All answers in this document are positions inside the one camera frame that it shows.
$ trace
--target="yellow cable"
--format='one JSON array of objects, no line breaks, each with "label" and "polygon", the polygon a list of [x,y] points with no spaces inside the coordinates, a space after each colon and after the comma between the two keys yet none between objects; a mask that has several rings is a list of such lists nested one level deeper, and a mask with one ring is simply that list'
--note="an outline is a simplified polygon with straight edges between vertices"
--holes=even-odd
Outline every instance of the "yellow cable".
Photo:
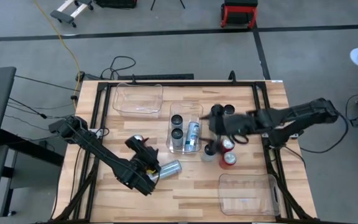
[{"label": "yellow cable", "polygon": [[[74,61],[75,61],[75,65],[77,67],[77,84],[75,86],[75,91],[74,91],[74,95],[76,96],[76,92],[78,89],[78,86],[80,84],[80,66],[78,65],[78,61],[77,58],[74,56],[73,52],[67,47],[67,45],[65,44],[65,42],[62,39],[62,36],[60,35],[59,31],[57,31],[56,27],[54,26],[53,22],[49,19],[49,17],[46,15],[46,13],[44,12],[44,10],[41,8],[41,6],[38,4],[37,0],[33,0],[33,2],[35,3],[35,5],[37,6],[37,8],[42,12],[42,14],[45,16],[45,18],[47,18],[49,24],[52,26],[52,28],[55,30],[57,36],[59,37],[60,42],[63,44],[63,46],[67,49],[67,51],[71,54],[71,56],[73,57]],[[76,109],[76,105],[75,105],[75,100],[73,100],[73,105],[74,105],[74,109]]]}]

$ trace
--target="gray floor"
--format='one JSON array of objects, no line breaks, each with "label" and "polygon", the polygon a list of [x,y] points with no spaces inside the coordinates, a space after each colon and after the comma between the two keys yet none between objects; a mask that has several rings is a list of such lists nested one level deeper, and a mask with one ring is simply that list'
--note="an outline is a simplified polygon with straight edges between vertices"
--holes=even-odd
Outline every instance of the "gray floor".
[{"label": "gray floor", "polygon": [[[152,0],[139,1],[138,7],[130,11],[95,6],[93,12],[78,16],[77,29],[53,22],[66,35],[219,28],[222,0],[183,1],[185,10],[179,0],[158,0],[153,11],[149,10]],[[63,1],[39,2],[48,14]],[[257,22],[259,27],[358,24],[358,1],[260,1]],[[53,34],[32,1],[0,0],[0,37]],[[284,80],[291,105],[325,97],[344,112],[348,97],[358,93],[358,67],[349,59],[350,50],[358,47],[358,29],[269,32],[261,33],[260,38],[270,76]],[[80,68],[95,75],[108,67],[115,56],[127,55],[134,57],[137,65],[123,71],[123,75],[194,73],[196,79],[226,79],[234,70],[240,79],[263,79],[251,33],[75,39],[66,43]],[[126,63],[120,61],[117,67]],[[57,40],[0,42],[0,67],[3,66],[17,67],[17,74],[24,77],[75,86],[75,64]],[[30,106],[53,107],[70,103],[70,95],[71,91],[16,78],[11,97]],[[68,106],[43,112],[61,116],[74,110]],[[357,115],[358,107],[351,105],[349,113]],[[12,108],[6,114],[43,128],[51,122]],[[3,128],[33,139],[49,135],[11,118],[4,119]],[[324,149],[343,130],[342,121],[314,126],[300,138],[300,144],[312,150]],[[64,147],[57,147],[57,151],[63,154]],[[358,223],[358,128],[350,128],[345,140],[329,153],[302,155],[318,216],[323,220]],[[21,164],[18,175],[23,182],[32,179],[39,184],[15,190],[11,208],[18,213],[0,218],[0,223],[45,221],[50,216],[58,169],[23,155],[19,155],[17,164]],[[34,171],[26,172],[29,167]],[[3,180],[0,206],[5,187]]]}]

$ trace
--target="black metal frame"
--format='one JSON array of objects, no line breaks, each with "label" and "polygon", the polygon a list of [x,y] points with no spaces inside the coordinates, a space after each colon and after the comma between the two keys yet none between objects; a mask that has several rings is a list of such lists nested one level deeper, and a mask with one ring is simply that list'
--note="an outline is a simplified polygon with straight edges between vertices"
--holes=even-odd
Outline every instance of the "black metal frame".
[{"label": "black metal frame", "polygon": [[[135,80],[133,80],[132,83],[130,83],[130,84],[134,84],[134,85],[136,85],[136,84],[141,84],[141,85],[161,84],[163,86],[249,86],[252,88],[252,92],[254,94],[255,108],[256,109],[262,108],[260,105],[258,90],[261,90],[261,92],[262,92],[264,108],[270,107],[269,97],[267,95],[267,88],[266,88],[265,82],[238,82],[236,80],[236,75],[234,74],[233,71],[230,73],[229,80],[231,80],[231,82],[230,81],[221,81],[221,82],[181,82],[181,81],[178,81],[178,82],[139,82],[139,83],[137,83]],[[103,105],[103,110],[102,110],[102,115],[101,115],[101,123],[100,123],[99,128],[105,127],[106,117],[107,117],[107,113],[108,113],[108,105],[109,105],[109,100],[110,100],[110,96],[111,96],[111,88],[117,86],[118,84],[119,84],[119,82],[114,82],[114,83],[99,82],[98,83],[94,107],[93,107],[93,114],[92,114],[91,123],[90,123],[89,128],[95,128],[95,126],[96,126],[96,120],[98,117],[98,108],[100,105],[101,93],[103,90],[106,90],[106,96],[104,98],[104,105]],[[277,170],[278,170],[278,173],[276,173],[273,169],[273,165],[272,165],[270,154],[269,154],[269,150],[271,150],[269,140],[262,138],[262,137],[261,137],[261,139],[262,139],[262,145],[263,145],[263,149],[264,149],[267,173],[274,174],[274,176],[278,179],[278,185],[281,185],[281,187],[283,187],[284,189],[287,189],[287,183],[285,180],[285,174],[284,174],[284,170],[283,170],[283,164],[282,164],[282,160],[281,160],[280,151],[279,150],[275,151],[275,158],[276,158],[276,164],[277,164]],[[66,217],[66,219],[68,219],[70,214],[66,213],[63,216],[60,216],[59,220],[55,220],[54,221],[55,223],[58,223],[58,222],[64,223],[65,221],[72,222],[72,221],[76,221],[76,220],[81,221],[81,222],[83,222],[84,220],[86,220],[88,222],[90,221],[93,199],[94,199],[94,190],[96,188],[96,177],[97,177],[97,172],[98,172],[98,167],[99,167],[99,159],[97,159],[97,158],[94,159],[92,169],[89,172],[89,175],[87,175],[86,172],[88,170],[88,166],[89,166],[89,162],[90,162],[89,158],[90,158],[90,152],[86,151],[85,157],[83,160],[83,167],[82,167],[81,175],[80,175],[80,183],[78,186],[78,192],[73,197],[73,200],[77,199],[76,202],[73,204],[73,206],[75,206],[73,219],[72,220],[62,219],[62,217]],[[87,204],[86,204],[86,210],[85,210],[85,218],[79,219],[81,198],[82,198],[82,195],[84,194],[85,189],[88,186],[90,186],[90,189],[89,189],[88,200],[86,202]],[[290,202],[288,201],[287,197],[284,197],[284,204],[285,204],[285,210],[287,213],[287,218],[292,219],[293,218],[292,207],[291,207]],[[281,216],[280,215],[276,216],[276,220],[279,220],[279,219],[281,219]]]}]

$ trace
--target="black floor stripe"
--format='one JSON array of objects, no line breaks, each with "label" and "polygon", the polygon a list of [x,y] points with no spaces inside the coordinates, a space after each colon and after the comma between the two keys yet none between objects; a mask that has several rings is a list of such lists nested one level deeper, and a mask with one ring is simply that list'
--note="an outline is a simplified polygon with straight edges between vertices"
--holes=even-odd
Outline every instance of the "black floor stripe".
[{"label": "black floor stripe", "polygon": [[[258,28],[258,32],[290,32],[290,31],[314,31],[314,30],[349,30],[358,29],[358,25],[343,26],[310,26],[310,27],[265,27]],[[167,30],[146,32],[120,32],[102,34],[75,34],[63,35],[63,39],[92,39],[109,37],[147,37],[158,35],[189,35],[189,34],[231,34],[249,32],[250,29],[197,29],[197,30]],[[23,41],[23,40],[56,40],[57,35],[36,35],[21,37],[0,37],[0,41]]]},{"label": "black floor stripe", "polygon": [[260,62],[260,66],[262,67],[262,73],[264,74],[264,77],[266,80],[270,80],[271,78],[270,78],[269,69],[267,68],[265,52],[264,52],[264,48],[262,46],[262,41],[260,40],[259,29],[257,28],[256,23],[255,23],[255,29],[253,30],[252,33],[254,34],[256,49],[258,51],[259,62]]}]

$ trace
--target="clear plastic bin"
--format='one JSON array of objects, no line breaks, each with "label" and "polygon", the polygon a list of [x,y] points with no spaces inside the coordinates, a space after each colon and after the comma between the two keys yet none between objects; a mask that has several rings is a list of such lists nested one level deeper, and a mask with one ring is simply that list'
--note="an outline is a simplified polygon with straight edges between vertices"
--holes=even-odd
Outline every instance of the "clear plastic bin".
[{"label": "clear plastic bin", "polygon": [[162,85],[142,86],[120,83],[116,87],[112,107],[125,117],[159,118]]},{"label": "clear plastic bin", "polygon": [[277,193],[277,181],[270,174],[222,174],[219,178],[219,199],[225,215],[279,215]]},{"label": "clear plastic bin", "polygon": [[[183,119],[183,127],[182,127],[183,146],[179,147],[179,148],[173,147],[172,137],[171,137],[171,133],[173,130],[173,128],[171,126],[171,118],[173,115],[176,115],[176,114],[179,114]],[[203,115],[203,106],[201,106],[197,103],[187,102],[187,101],[178,101],[178,102],[173,102],[171,104],[170,117],[169,117],[169,121],[168,121],[168,135],[167,135],[167,147],[169,148],[169,150],[171,152],[180,152],[180,153],[184,153],[184,154],[195,154],[201,149],[200,136],[201,136],[202,125],[201,125],[200,117],[202,117],[202,115]],[[198,133],[198,139],[196,141],[195,146],[192,147],[191,150],[188,150],[185,147],[185,143],[186,143],[186,137],[187,137],[187,132],[188,132],[188,126],[189,126],[190,122],[198,123],[199,133]]]}]

